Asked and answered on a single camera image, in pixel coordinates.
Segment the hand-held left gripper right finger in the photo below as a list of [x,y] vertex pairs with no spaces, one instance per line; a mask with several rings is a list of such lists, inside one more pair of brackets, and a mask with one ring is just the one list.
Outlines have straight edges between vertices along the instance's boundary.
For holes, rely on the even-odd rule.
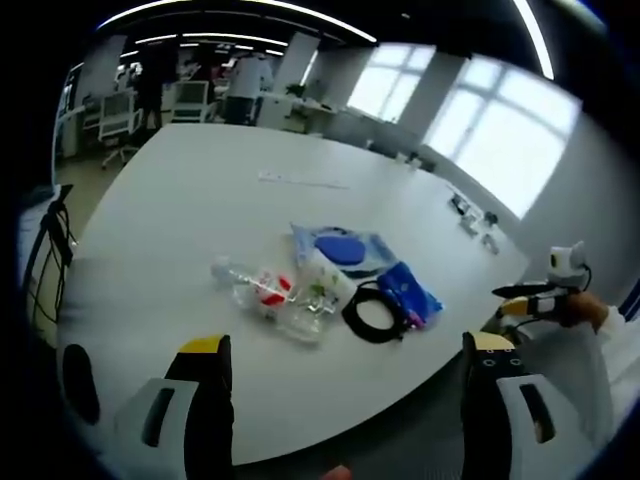
[[462,344],[462,477],[566,479],[568,398],[505,338],[466,332]]

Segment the person's right hand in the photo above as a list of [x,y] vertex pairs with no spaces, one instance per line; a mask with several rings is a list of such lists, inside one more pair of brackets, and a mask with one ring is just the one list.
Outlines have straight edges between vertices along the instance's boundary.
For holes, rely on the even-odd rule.
[[609,307],[598,297],[588,291],[567,296],[563,312],[558,322],[563,327],[574,327],[586,323],[598,332],[609,315]]

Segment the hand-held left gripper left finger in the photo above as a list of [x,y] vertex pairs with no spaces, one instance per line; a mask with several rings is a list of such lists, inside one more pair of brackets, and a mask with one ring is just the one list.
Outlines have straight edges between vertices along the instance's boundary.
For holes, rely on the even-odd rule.
[[227,334],[193,339],[114,418],[127,479],[233,479],[233,373]]

